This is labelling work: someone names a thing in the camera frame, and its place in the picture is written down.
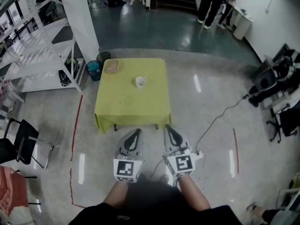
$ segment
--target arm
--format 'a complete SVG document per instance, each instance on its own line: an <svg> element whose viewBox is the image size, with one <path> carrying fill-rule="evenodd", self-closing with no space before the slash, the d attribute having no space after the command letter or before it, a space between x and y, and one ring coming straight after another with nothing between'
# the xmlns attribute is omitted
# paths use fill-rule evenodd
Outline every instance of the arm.
<svg viewBox="0 0 300 225"><path fill-rule="evenodd" d="M114 208L119 208L125 201L127 190L126 182L116 182L103 202Z"/></svg>
<svg viewBox="0 0 300 225"><path fill-rule="evenodd" d="M183 176L179 179L181 193L188 205L197 211L210 209L210 204L202 194L190 176Z"/></svg>

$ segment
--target black office chair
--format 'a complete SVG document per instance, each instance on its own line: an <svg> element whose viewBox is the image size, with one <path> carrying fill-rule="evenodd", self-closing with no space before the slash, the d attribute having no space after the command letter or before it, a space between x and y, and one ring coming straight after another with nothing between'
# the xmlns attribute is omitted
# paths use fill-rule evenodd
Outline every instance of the black office chair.
<svg viewBox="0 0 300 225"><path fill-rule="evenodd" d="M20 124L14 145L6 138L9 126L12 122ZM36 142L50 146L50 152L45 166L42 166L34 157L32 157ZM31 159L33 159L42 169L46 169L49 165L53 149L54 146L50 142L38 139L38 131L27 121L22 120L19 122L11 118L6 127L4 138L0 139L0 164L16 160L17 162L21 161L24 164L29 165L31 163Z"/></svg>
<svg viewBox="0 0 300 225"><path fill-rule="evenodd" d="M300 101L294 107L292 108L290 107L291 107L290 104L287 104L281 110L281 113L279 113L280 123L278 122L278 119L273 109L271 109L271 114L272 117L275 118L275 122L267 121L267 124L271 124L275 127L275 133L273 138L270 139L270 142L272 142L275 139L277 134L279 135L279 139L277 140L277 142L278 143L281 142L280 129L282 129L286 137L296 136L298 134L298 131L295 129L300 125L298 119L300 116Z"/></svg>

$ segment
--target red tape line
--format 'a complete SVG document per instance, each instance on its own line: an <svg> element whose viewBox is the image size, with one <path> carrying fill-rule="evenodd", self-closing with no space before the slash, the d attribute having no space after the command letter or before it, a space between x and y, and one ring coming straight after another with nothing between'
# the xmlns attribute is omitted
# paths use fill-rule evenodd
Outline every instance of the red tape line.
<svg viewBox="0 0 300 225"><path fill-rule="evenodd" d="M239 174L240 173L239 152L238 152L238 143L236 141L236 135L235 135L234 129L233 129L233 135L234 135L234 140L235 140L236 159L237 159L237 163L238 163L238 174Z"/></svg>
<svg viewBox="0 0 300 225"><path fill-rule="evenodd" d="M75 122L75 127L74 127L74 132L73 132L73 140L72 140L72 156L70 162L73 160L73 151L74 151L74 143L75 143L75 134L76 134L76 129L77 129L77 123L78 123L78 117L79 117L79 112L81 108L81 102L83 101L83 95L80 97L80 102L79 102L79 107L77 111L77 116L76 116L76 122Z"/></svg>
<svg viewBox="0 0 300 225"><path fill-rule="evenodd" d="M81 95L80 97L80 102L79 102L79 106L78 106L78 111L77 111L77 116L76 116L76 122L75 122L75 127L74 127L74 133L73 133L73 140L72 140L72 157L71 160L73 160L73 151L74 151L74 143L75 143L75 134L76 134L76 129L77 129L77 123L78 123L78 117L79 117L79 112L80 112L80 108L81 108L81 103L83 101L83 95ZM73 189L72 189L72 168L70 169L70 192L71 192L71 200L72 200L72 205L79 207L79 208L86 208L83 207L81 205L77 205L74 204L74 200L73 200Z"/></svg>

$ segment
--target blue bin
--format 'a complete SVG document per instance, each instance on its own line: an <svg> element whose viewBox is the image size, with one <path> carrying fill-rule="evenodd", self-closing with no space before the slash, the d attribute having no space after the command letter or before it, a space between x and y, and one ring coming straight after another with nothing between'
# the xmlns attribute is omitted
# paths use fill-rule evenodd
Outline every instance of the blue bin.
<svg viewBox="0 0 300 225"><path fill-rule="evenodd" d="M90 61L86 65L87 71L93 81L99 81L102 74L102 68L98 61Z"/></svg>

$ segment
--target black bag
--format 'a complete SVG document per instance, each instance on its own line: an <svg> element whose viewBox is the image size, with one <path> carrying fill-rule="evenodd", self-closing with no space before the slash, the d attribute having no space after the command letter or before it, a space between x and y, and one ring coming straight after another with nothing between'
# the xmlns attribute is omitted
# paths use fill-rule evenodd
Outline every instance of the black bag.
<svg viewBox="0 0 300 225"><path fill-rule="evenodd" d="M69 71L69 73L71 73L71 64L72 64L71 58L68 58L65 62L65 66L66 66L67 70ZM76 78L76 75L79 70L79 64L78 64L78 61L76 58L74 58L73 64L74 64L74 78ZM71 83L70 79L68 78L68 76L66 75L64 70L59 70L58 75L60 77L60 83L63 87L66 87Z"/></svg>

